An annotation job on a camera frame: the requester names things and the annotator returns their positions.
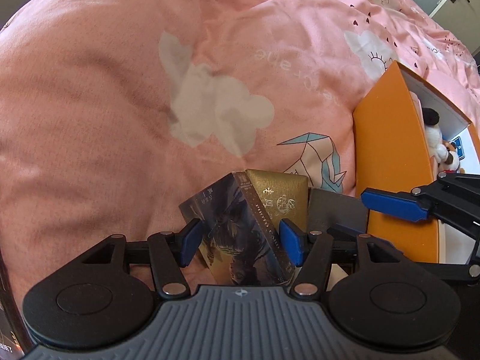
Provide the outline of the red panda sailor plush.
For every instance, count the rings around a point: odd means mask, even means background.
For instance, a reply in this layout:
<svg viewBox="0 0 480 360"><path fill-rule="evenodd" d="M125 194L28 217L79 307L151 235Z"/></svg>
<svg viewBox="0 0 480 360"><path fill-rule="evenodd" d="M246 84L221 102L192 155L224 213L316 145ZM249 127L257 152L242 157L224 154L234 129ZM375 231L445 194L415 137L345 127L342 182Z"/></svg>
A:
<svg viewBox="0 0 480 360"><path fill-rule="evenodd" d="M447 159L439 165L439 171L447 173L465 173L465 170L461 167L461 161L456 152L456 146L454 143L444 141L443 144L448 151L448 156Z"/></svg>

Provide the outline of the dark grey box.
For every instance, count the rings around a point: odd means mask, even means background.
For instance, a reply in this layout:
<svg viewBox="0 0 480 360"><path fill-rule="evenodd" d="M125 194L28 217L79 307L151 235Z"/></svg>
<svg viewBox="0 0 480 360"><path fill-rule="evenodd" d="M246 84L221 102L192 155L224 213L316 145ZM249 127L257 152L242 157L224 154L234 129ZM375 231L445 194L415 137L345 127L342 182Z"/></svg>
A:
<svg viewBox="0 0 480 360"><path fill-rule="evenodd" d="M360 199L323 189L309 189L307 230L326 231L335 224L366 233L368 208Z"/></svg>

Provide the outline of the gold card box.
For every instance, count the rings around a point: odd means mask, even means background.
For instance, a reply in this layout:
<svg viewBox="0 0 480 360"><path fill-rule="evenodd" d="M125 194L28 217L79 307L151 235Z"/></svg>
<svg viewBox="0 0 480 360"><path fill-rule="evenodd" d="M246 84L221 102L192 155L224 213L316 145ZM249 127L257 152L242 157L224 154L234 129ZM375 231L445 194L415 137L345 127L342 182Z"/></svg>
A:
<svg viewBox="0 0 480 360"><path fill-rule="evenodd" d="M282 172L248 169L247 176L276 229L289 219L302 231L307 228L308 178Z"/></svg>

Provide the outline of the blue Ocean Park tag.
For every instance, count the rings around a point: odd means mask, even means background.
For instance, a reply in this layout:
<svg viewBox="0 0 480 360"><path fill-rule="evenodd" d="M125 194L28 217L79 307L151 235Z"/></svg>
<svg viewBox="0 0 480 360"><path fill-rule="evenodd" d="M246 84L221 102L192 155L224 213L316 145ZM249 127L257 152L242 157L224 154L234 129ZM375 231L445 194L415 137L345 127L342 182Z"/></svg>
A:
<svg viewBox="0 0 480 360"><path fill-rule="evenodd" d="M465 150L463 148L462 140L460 136L456 136L452 141L451 144L455 147L457 156L459 160L463 160L465 158Z"/></svg>

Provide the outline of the dark illustrated card box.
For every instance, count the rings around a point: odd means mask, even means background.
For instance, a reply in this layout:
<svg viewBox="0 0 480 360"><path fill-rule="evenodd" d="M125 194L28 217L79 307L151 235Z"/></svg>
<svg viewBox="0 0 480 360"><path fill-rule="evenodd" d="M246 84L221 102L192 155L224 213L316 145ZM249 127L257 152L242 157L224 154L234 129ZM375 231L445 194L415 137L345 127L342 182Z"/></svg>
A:
<svg viewBox="0 0 480 360"><path fill-rule="evenodd" d="M288 284L295 273L246 172L231 172L179 205L203 224L200 253L219 285Z"/></svg>

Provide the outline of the white panda plush toy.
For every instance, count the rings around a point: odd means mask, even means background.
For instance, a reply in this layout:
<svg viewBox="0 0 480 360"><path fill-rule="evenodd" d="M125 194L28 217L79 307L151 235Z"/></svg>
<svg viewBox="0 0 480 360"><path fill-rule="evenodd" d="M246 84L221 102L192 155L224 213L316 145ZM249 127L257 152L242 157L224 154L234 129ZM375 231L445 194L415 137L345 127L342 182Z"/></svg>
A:
<svg viewBox="0 0 480 360"><path fill-rule="evenodd" d="M434 157L439 165L448 159L448 149L443 144L443 135L439 126L439 113L432 108L422 108L422 118L425 127L425 139L429 155Z"/></svg>

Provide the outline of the pink umbrella pouch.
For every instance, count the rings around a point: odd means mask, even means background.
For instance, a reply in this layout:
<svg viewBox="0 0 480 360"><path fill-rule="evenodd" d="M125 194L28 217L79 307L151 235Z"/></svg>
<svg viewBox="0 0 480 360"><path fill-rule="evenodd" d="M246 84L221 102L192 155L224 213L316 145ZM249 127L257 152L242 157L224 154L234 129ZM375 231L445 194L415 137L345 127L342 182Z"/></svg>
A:
<svg viewBox="0 0 480 360"><path fill-rule="evenodd" d="M414 108L416 110L416 114L418 116L418 119L422 122L423 121L423 114L422 114L421 101L420 101L419 97L413 91L410 91L409 94L410 94L412 103L414 105Z"/></svg>

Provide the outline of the beige bedroom door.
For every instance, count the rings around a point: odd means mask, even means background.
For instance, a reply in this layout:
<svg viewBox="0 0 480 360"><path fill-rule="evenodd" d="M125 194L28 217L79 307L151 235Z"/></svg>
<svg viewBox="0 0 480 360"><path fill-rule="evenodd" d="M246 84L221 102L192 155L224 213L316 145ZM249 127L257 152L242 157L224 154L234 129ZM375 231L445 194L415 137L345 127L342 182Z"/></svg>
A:
<svg viewBox="0 0 480 360"><path fill-rule="evenodd" d="M472 55L479 53L480 0L441 0L430 14L437 24L453 33Z"/></svg>

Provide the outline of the orange cardboard box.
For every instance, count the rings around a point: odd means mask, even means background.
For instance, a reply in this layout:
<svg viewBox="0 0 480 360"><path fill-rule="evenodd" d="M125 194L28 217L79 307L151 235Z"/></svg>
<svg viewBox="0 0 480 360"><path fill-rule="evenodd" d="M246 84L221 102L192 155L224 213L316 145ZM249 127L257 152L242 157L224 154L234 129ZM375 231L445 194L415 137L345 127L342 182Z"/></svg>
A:
<svg viewBox="0 0 480 360"><path fill-rule="evenodd" d="M439 113L444 139L461 137L465 158L460 166L465 172L479 173L479 135L473 122L437 88L394 62L353 113L358 194L367 188L409 192L435 180L437 167L410 91L419 97L422 108ZM375 211L368 216L368 233L424 263L466 263L475 244L436 219L412 223Z"/></svg>

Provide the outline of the pink cloud-print duvet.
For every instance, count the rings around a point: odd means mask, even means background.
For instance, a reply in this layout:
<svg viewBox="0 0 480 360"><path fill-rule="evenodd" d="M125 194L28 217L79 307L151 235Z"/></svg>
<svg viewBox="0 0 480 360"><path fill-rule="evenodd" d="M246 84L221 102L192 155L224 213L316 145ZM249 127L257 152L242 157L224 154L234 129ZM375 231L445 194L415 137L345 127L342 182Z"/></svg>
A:
<svg viewBox="0 0 480 360"><path fill-rule="evenodd" d="M413 0L32 0L1 29L1 254L22 302L246 168L356 185L352 114L393 62L473 121L479 74Z"/></svg>

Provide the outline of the smartphone with lit screen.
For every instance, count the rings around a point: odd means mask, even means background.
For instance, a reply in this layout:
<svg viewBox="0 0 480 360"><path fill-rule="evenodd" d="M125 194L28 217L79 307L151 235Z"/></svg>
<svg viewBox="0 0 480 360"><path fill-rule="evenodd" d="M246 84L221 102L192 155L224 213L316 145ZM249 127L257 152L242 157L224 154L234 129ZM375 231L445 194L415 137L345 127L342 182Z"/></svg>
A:
<svg viewBox="0 0 480 360"><path fill-rule="evenodd" d="M1 359L21 359L30 349L3 259L1 259Z"/></svg>

